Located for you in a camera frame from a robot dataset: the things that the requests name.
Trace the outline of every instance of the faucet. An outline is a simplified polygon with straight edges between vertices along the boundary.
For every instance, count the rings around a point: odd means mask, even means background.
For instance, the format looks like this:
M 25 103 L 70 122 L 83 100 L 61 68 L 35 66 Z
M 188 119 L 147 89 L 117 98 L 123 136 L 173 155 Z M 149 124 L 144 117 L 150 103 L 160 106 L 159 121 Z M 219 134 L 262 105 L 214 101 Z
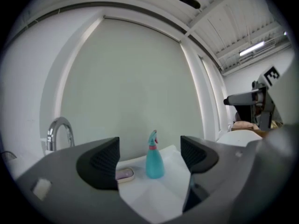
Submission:
M 75 146 L 74 135 L 73 135 L 73 130 L 71 129 L 71 124 L 65 117 L 59 117 L 51 123 L 50 128 L 48 129 L 47 150 L 56 151 L 56 136 L 57 136 L 58 128 L 61 125 L 64 125 L 66 128 L 70 147 Z

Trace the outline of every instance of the soap dish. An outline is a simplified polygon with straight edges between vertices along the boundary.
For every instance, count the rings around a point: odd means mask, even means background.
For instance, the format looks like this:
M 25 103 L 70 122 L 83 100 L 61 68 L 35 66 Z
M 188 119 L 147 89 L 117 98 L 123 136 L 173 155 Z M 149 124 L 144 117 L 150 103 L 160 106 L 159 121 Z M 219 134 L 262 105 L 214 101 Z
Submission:
M 115 172 L 115 179 L 117 183 L 128 182 L 135 178 L 135 173 L 132 168 L 124 168 Z

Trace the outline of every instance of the ceiling light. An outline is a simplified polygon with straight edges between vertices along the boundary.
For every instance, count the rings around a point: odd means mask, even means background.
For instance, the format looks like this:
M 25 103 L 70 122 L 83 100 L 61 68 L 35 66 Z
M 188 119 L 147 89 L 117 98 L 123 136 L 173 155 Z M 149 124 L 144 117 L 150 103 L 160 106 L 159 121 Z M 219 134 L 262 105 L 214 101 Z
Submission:
M 246 54 L 248 54 L 249 52 L 251 52 L 251 51 L 253 51 L 253 50 L 256 50 L 256 49 L 262 47 L 264 44 L 265 44 L 264 41 L 262 41 L 262 42 L 260 42 L 260 43 L 258 43 L 258 44 L 255 44 L 254 46 L 249 47 L 249 48 L 247 48 L 247 49 L 244 50 L 244 51 L 241 51 L 241 52 L 239 53 L 239 56 L 246 55 Z

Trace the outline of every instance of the teal spray bottle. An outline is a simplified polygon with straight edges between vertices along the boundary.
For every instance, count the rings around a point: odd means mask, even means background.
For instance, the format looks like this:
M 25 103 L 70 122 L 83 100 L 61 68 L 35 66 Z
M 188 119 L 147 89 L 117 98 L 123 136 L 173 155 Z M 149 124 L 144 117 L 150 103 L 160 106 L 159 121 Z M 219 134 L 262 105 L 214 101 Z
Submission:
M 154 130 L 149 136 L 149 150 L 145 164 L 146 175 L 154 179 L 164 175 L 164 164 L 156 143 L 158 143 L 157 130 Z

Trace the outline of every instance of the ceiling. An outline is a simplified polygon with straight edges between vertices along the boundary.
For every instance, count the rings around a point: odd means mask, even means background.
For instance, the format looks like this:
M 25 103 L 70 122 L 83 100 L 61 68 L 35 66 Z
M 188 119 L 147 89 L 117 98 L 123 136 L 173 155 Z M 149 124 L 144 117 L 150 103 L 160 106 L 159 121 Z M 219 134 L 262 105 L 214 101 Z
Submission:
M 30 18 L 65 1 L 32 0 L 16 22 L 15 29 L 21 29 Z M 166 11 L 186 25 L 187 33 L 182 38 L 188 35 L 197 37 L 224 75 L 290 46 L 283 28 L 269 12 L 265 0 L 197 0 L 201 4 L 200 9 L 179 0 L 134 1 Z M 266 41 L 262 49 L 239 57 L 240 51 L 260 41 Z

